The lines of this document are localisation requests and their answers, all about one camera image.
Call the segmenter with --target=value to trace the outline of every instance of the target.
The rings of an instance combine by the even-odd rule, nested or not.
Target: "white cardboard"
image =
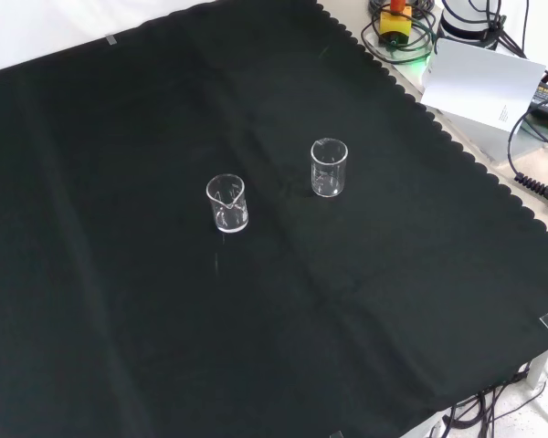
[[[545,66],[439,39],[423,78],[422,103],[510,132],[529,108]]]

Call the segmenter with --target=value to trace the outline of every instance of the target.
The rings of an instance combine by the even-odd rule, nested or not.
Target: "cable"
[[[537,140],[543,141],[544,143],[548,143],[548,139],[547,139],[541,132],[539,132],[538,129],[537,129],[535,126],[533,126],[533,125],[530,123],[529,120],[524,120],[524,123],[525,123],[526,125],[528,125],[528,126],[536,133],[536,135],[538,136]]]
[[[450,408],[450,418],[455,418],[455,411],[457,410],[457,405],[453,404],[452,408]],[[450,429],[452,428],[451,423],[449,422],[447,424],[447,427],[445,428],[444,433],[440,438],[447,438],[448,434],[450,433]]]
[[[393,65],[408,64],[410,62],[423,60],[429,57],[430,53],[432,52],[432,46],[434,46],[435,41],[437,40],[437,35],[433,30],[435,24],[437,23],[437,18],[431,12],[432,8],[434,7],[434,0],[417,0],[416,4],[411,5],[411,7],[412,16],[407,16],[405,14],[390,10],[390,6],[385,5],[384,0],[369,0],[368,9],[372,17],[372,21],[369,25],[364,27],[361,33],[361,39],[365,45],[365,48],[367,48],[367,50],[369,50],[369,52],[378,59],[381,59],[382,61]],[[421,30],[420,36],[414,41],[405,44],[394,44],[393,41],[386,39],[380,34],[376,26],[383,12],[388,12],[393,16],[401,16],[411,21],[413,28]],[[417,52],[419,50],[425,49],[426,47],[426,49],[424,50],[425,53],[421,56],[411,57],[408,59],[389,59],[385,56],[385,54],[378,51],[365,39],[365,32],[370,27],[377,35],[378,42],[387,45],[388,51]],[[423,41],[422,44],[420,44],[419,46],[415,46],[416,43],[419,43],[420,41]]]
[[[505,412],[503,415],[500,415],[499,417],[494,417],[493,419],[491,419],[492,422],[495,422],[495,421],[498,421],[499,419],[507,416],[507,415],[510,415],[511,413],[514,413],[514,412],[517,412],[519,411],[521,408],[523,408],[526,404],[528,403],[531,403],[533,402],[534,400],[536,400],[538,397],[540,397],[542,395],[542,393],[544,392],[544,390],[546,389],[546,382],[544,383],[544,385],[542,386],[542,389],[540,390],[540,392],[538,392],[536,395],[534,395],[533,397],[531,397],[528,401],[522,403],[520,406],[518,406],[517,408],[509,411],[509,412]]]
[[[461,21],[463,23],[467,23],[467,24],[470,24],[470,25],[484,25],[484,24],[489,24],[490,23],[490,20],[468,20],[467,18],[463,18],[462,16],[458,15],[455,13],[455,11],[453,11],[450,6],[448,5],[447,3],[447,0],[442,0],[442,5],[445,7],[445,9],[447,9],[448,13],[451,14],[452,16],[454,16],[458,21]],[[485,13],[488,13],[488,7],[485,8]]]
[[[503,386],[501,386],[500,392],[496,395],[495,389],[493,390],[493,397],[491,399],[491,405],[488,408],[488,411],[490,411],[489,417],[485,415],[482,420],[481,430],[479,431],[479,438],[487,438],[487,432],[489,430],[489,424],[491,424],[491,438],[495,435],[495,404],[497,403],[497,400],[500,398],[501,393],[505,391],[505,389],[509,386],[509,383],[505,383]]]
[[[526,51],[526,28],[528,27],[528,14],[530,14],[530,0],[526,0],[526,14],[523,18],[522,52]]]
[[[477,7],[475,7],[475,5],[473,5],[473,2],[471,2],[471,0],[469,0],[469,4],[471,5],[471,7],[473,9],[475,9],[477,12],[482,12],[482,13],[485,13],[485,9],[477,9]]]
[[[478,422],[480,422],[483,416],[485,415],[485,404],[486,404],[485,393],[483,391],[478,392],[477,397],[478,397],[478,400],[470,408],[464,411],[458,418],[455,418],[453,415],[451,415],[450,417],[445,415],[443,417],[443,421],[445,422],[445,424],[450,425],[450,427],[454,429],[463,430],[463,429],[469,429],[473,427],[475,424],[477,424]],[[479,411],[477,412],[477,415],[471,420],[461,421],[460,419],[464,417],[468,412],[470,412],[470,410],[473,409],[477,405],[477,403],[479,404]]]
[[[508,162],[510,163],[510,167],[515,173],[515,181],[526,187],[527,189],[530,189],[532,192],[539,194],[540,196],[543,196],[545,199],[548,200],[548,186],[542,184],[541,182],[537,182],[533,178],[530,178],[526,175],[524,175],[521,172],[518,172],[518,170],[515,168],[515,165],[513,164],[513,160],[511,159],[511,139],[513,139],[513,135],[515,134],[515,131],[518,129],[518,126],[520,126],[520,123],[525,120],[525,118],[532,113],[533,111],[536,111],[539,109],[542,105],[548,104],[548,99],[543,100],[542,102],[530,107],[523,115],[516,121],[515,125],[513,125],[513,128],[510,132],[510,137],[508,139]]]
[[[511,38],[511,36],[509,36],[504,30],[501,31],[501,35],[498,38],[498,41],[502,46],[507,48],[514,55],[517,55],[518,57],[523,57],[524,59],[528,58],[526,57],[526,54],[523,52],[523,50],[513,40],[513,38]],[[546,76],[548,76],[548,70],[545,70],[544,73],[546,73]]]

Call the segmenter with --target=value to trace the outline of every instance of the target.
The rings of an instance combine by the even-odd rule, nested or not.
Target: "black cable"
[[[522,52],[526,51],[526,28],[528,27],[528,14],[530,14],[530,0],[526,0],[526,14],[523,18]]]
[[[413,16],[407,16],[406,14],[394,12],[390,10],[389,5],[380,6],[380,4],[378,3],[378,0],[370,0],[369,9],[370,9],[370,14],[372,15],[372,21],[369,25],[364,27],[361,33],[361,39],[365,45],[365,48],[367,48],[367,50],[369,50],[369,52],[372,53],[378,59],[381,59],[384,62],[387,62],[389,64],[394,64],[394,65],[407,64],[407,63],[415,62],[421,59],[426,59],[430,55],[430,52],[432,51],[432,46],[435,44],[435,41],[437,39],[437,35],[433,31],[433,27],[437,22],[437,18],[435,17],[434,14],[432,14],[432,12],[430,12],[430,9],[432,9],[432,7],[434,6],[434,0],[421,0],[419,4],[421,4],[421,6],[415,6],[415,5],[412,6],[413,11],[416,11],[417,16],[420,16],[420,18],[415,18],[414,14]],[[388,39],[384,38],[380,34],[376,26],[376,23],[379,21],[380,16],[383,12],[388,12],[392,14],[393,16],[402,16],[406,18],[407,20],[410,20],[412,22],[413,28],[418,28],[422,30],[420,37],[412,41],[411,43],[405,43],[405,44],[393,44],[392,41],[389,41]],[[373,29],[373,31],[377,35],[378,41],[387,44],[388,47],[390,47],[390,49],[394,51],[399,50],[404,52],[415,52],[415,51],[422,50],[425,47],[428,47],[428,49],[426,49],[425,53],[419,57],[411,57],[409,59],[401,59],[401,60],[388,59],[382,53],[376,50],[373,46],[371,46],[365,39],[365,32],[370,27]],[[420,46],[414,47],[416,43],[418,43],[419,41],[423,39],[425,39],[425,41]]]
[[[528,125],[535,133],[536,135],[538,135],[538,140],[539,141],[543,141],[544,143],[548,143],[548,138],[546,136],[544,136],[541,132],[538,131],[538,129],[533,126],[529,120],[524,120],[523,121],[526,125]]]
[[[531,397],[528,401],[522,403],[520,406],[518,406],[517,408],[509,411],[509,412],[505,412],[503,415],[500,415],[499,417],[494,417],[492,418],[491,420],[494,422],[494,421],[498,421],[499,419],[507,416],[507,415],[510,415],[511,413],[514,413],[514,412],[517,412],[519,411],[521,408],[523,408],[526,404],[528,403],[531,403],[533,402],[534,400],[536,400],[538,397],[540,397],[542,395],[542,393],[544,392],[544,390],[546,389],[546,382],[544,383],[544,385],[542,386],[542,389],[540,390],[540,392],[538,392],[536,395],[534,395],[533,397]]]
[[[450,408],[450,418],[455,418],[456,410],[457,410],[457,405],[453,404],[452,408]],[[447,438],[448,434],[450,433],[450,429],[451,429],[451,423],[447,424],[447,427],[445,428],[445,431],[440,438]]]
[[[480,422],[483,416],[485,415],[486,402],[485,402],[484,392],[483,391],[478,392],[477,397],[478,397],[477,402],[474,403],[473,406],[468,408],[466,411],[464,411],[458,418],[455,418],[454,416],[448,417],[447,415],[445,415],[443,417],[443,421],[445,422],[445,424],[450,425],[450,427],[452,427],[453,429],[464,430],[464,429],[469,429],[473,427],[475,424],[477,424],[478,422]],[[461,418],[464,417],[465,414],[470,412],[470,410],[473,409],[477,403],[479,404],[479,411],[477,412],[477,415],[475,415],[475,417],[470,420],[461,421]]]
[[[453,11],[450,6],[448,5],[447,3],[447,0],[442,0],[442,5],[445,7],[445,9],[447,9],[448,13],[451,14],[452,16],[454,16],[458,21],[461,21],[463,23],[468,23],[470,25],[484,25],[484,24],[488,24],[489,21],[488,20],[468,20],[467,18],[463,18],[462,16],[458,15],[455,13],[455,11]]]
[[[495,398],[495,390],[493,390],[493,402],[491,403],[491,415],[490,415],[490,422],[491,422],[491,438],[495,438],[495,403],[497,402],[497,399]]]
[[[501,35],[498,37],[498,41],[502,46],[507,48],[510,52],[512,52],[514,55],[517,55],[518,57],[523,57],[524,59],[527,59],[526,54],[523,52],[523,50],[518,46],[518,43],[516,43],[511,36],[508,35],[507,32],[502,30]],[[548,70],[545,70],[544,73],[548,76]]]
[[[495,11],[495,16],[493,17],[493,24],[495,26],[490,25],[490,29],[496,29],[496,28],[502,28],[502,24],[500,22],[500,12],[501,12],[501,0],[497,0],[497,10]]]
[[[473,5],[473,2],[471,2],[471,0],[469,0],[469,4],[470,4],[471,7],[472,7],[473,9],[475,9],[477,12],[485,13],[485,9],[477,9],[477,7],[475,7],[475,5]]]
[[[479,404],[479,400],[475,401],[473,404],[471,404],[471,406],[469,408],[467,408],[466,411],[464,411],[459,417],[457,417],[455,420],[458,421],[460,420],[461,418],[463,418],[465,415],[467,415],[469,412],[471,412],[471,410],[477,406]]]
[[[516,174],[516,176],[518,176],[518,175],[523,176],[523,174],[518,172],[518,170],[515,168],[515,165],[513,164],[513,160],[511,159],[511,140],[513,139],[513,136],[515,135],[515,131],[518,129],[518,126],[520,126],[520,123],[522,123],[522,121],[529,114],[531,114],[532,112],[539,109],[542,105],[546,105],[546,104],[548,104],[548,99],[543,100],[542,102],[530,107],[526,112],[523,113],[523,115],[518,119],[518,121],[515,122],[515,124],[513,125],[513,128],[511,129],[510,138],[508,139],[508,161],[510,162],[510,167],[513,170],[513,172]]]

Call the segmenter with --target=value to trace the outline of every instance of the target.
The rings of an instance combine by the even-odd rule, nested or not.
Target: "table leg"
[[[526,382],[528,383],[528,386],[530,386],[530,388],[532,388],[533,390],[536,389],[536,387],[542,381],[543,372],[546,369],[546,364],[548,364],[548,350],[532,360]]]

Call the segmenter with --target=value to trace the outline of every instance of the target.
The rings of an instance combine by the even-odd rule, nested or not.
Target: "black cloth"
[[[543,224],[313,1],[116,37],[0,72],[0,438],[394,438],[548,349]]]

